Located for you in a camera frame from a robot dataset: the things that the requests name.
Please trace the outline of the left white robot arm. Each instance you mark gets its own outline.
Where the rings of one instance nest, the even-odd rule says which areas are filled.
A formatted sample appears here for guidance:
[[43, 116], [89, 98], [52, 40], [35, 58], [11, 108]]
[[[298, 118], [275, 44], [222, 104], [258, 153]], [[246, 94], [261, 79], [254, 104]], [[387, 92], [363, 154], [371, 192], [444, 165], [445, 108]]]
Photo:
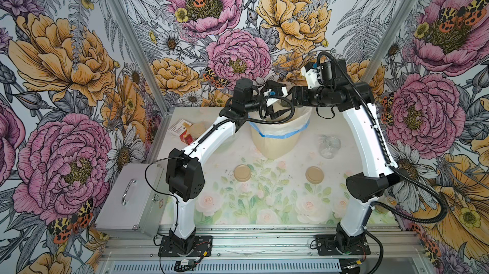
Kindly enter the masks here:
[[291, 120], [295, 107], [284, 84], [267, 82], [262, 88], [240, 79], [215, 122], [183, 150], [173, 149], [165, 162], [167, 196], [174, 199], [174, 219], [161, 251], [188, 256], [195, 246], [194, 209], [205, 185], [203, 166], [210, 156], [245, 123], [280, 125]]

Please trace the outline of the glass tea jar beige lid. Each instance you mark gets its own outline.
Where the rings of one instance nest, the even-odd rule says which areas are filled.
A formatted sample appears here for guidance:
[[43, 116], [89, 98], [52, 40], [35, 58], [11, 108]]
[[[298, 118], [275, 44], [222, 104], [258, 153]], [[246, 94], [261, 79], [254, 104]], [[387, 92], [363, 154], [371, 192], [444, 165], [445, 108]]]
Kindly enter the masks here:
[[196, 122], [189, 128], [189, 133], [191, 135], [192, 141], [197, 141], [207, 130], [207, 126], [204, 122]]

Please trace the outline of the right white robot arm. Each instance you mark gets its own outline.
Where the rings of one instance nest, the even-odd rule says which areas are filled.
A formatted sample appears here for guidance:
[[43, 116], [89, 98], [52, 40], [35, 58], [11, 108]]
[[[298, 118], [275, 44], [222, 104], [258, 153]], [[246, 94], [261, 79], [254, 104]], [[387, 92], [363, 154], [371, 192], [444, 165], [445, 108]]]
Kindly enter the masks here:
[[[362, 161], [362, 172], [346, 180], [350, 201], [336, 229], [336, 249], [347, 254], [364, 242], [366, 226], [376, 206], [415, 223], [434, 224], [442, 221], [448, 213], [446, 200], [429, 186], [411, 179], [391, 155], [378, 122], [370, 85], [355, 83], [347, 73], [345, 60], [338, 60], [327, 51], [320, 52], [317, 60], [306, 64], [301, 73], [308, 85], [292, 88], [293, 104], [337, 108], [352, 131]], [[439, 204], [439, 213], [425, 219], [415, 218], [379, 201], [386, 189], [401, 181], [432, 196]]]

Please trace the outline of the glass jar with tea leaves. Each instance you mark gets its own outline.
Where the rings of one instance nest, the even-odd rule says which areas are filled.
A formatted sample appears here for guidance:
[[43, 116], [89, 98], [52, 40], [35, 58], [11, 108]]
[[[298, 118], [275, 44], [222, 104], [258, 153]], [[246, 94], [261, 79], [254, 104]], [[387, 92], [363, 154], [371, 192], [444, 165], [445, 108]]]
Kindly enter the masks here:
[[334, 158], [341, 149], [341, 140], [335, 136], [322, 136], [319, 143], [319, 152], [325, 159]]

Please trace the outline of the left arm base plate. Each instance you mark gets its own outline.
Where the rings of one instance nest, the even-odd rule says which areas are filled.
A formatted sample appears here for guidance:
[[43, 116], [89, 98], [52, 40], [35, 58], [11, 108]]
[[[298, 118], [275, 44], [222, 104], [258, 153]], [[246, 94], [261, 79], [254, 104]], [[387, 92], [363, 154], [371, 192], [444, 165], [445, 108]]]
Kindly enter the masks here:
[[191, 236], [183, 240], [178, 237], [163, 238], [159, 245], [159, 257], [208, 257], [211, 256], [213, 237], [210, 235]]

